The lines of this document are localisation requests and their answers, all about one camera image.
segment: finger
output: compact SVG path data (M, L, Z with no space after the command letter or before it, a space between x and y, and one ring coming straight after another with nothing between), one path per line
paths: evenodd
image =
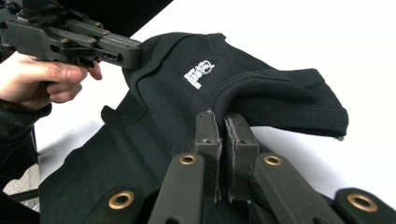
M88 71L69 63L59 62L39 62L25 56L20 60L21 76L29 81L51 81L62 83L80 82L87 75Z
M64 103L73 100L78 93L82 90L81 84L76 84L73 89L68 91L62 91L56 94L50 94L49 99L54 103Z
M79 83L58 83L52 82L47 86L48 94L59 94L73 90Z
M88 68L88 72L96 80L101 80L103 78L100 65L98 62L93 62L93 67Z

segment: white backdrop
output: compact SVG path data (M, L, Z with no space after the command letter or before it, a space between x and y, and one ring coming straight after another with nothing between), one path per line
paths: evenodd
M365 189L396 208L396 13L391 1L175 0L133 39L169 32L223 33L227 42L279 70L316 68L349 114L343 142L253 128L319 192ZM104 80L84 80L75 101L54 105L36 125L43 180L103 125L103 105L127 92L119 67L101 63Z

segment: black sleeve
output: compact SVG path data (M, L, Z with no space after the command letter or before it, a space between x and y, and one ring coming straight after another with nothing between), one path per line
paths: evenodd
M0 188L35 163L33 125L50 111L51 105L36 112L0 108Z

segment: black clothing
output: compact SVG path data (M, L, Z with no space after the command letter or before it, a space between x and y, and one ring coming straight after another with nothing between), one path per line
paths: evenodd
M99 223L97 214L144 223L172 156L194 137L195 116L208 109L220 137L230 112L250 126L346 134L347 112L317 70L279 71L224 39L173 33L141 45L141 68L123 70L131 91L116 110L104 108L105 126L40 186L43 223ZM120 189L135 192L128 216L101 205ZM206 203L204 223L248 223L247 204Z
M0 223L39 223L37 212L12 200L3 188L37 163L33 124L50 111L51 105L36 112L0 108Z

